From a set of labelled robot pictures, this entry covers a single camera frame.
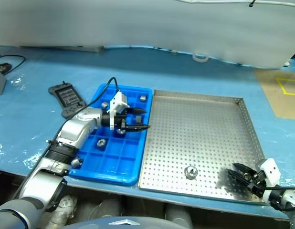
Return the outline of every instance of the perforated metal tray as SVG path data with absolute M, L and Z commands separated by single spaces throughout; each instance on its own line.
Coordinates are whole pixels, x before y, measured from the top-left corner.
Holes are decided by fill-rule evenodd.
M 226 171 L 265 158 L 242 98 L 155 91 L 149 124 L 140 188 L 260 202 Z M 190 165 L 194 180 L 184 174 Z

